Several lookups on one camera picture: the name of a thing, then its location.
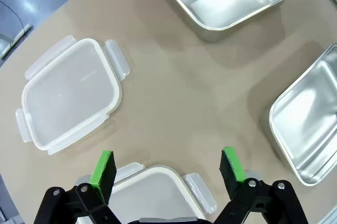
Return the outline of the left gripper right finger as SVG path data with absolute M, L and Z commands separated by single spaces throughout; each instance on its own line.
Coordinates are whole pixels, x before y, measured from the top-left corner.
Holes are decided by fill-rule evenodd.
M 308 223 L 291 183 L 268 185 L 248 177 L 233 147 L 222 149 L 220 172 L 230 201 L 214 223 L 244 223 L 251 212 L 260 213 L 266 223 Z

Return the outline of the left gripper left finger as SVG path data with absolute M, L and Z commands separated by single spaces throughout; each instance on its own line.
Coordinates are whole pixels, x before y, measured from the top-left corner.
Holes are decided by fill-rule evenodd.
M 120 223 L 108 206 L 116 172 L 113 152 L 103 151 L 89 182 L 69 191 L 46 190 L 34 223 L 76 223 L 80 217 L 89 217 L 92 223 Z

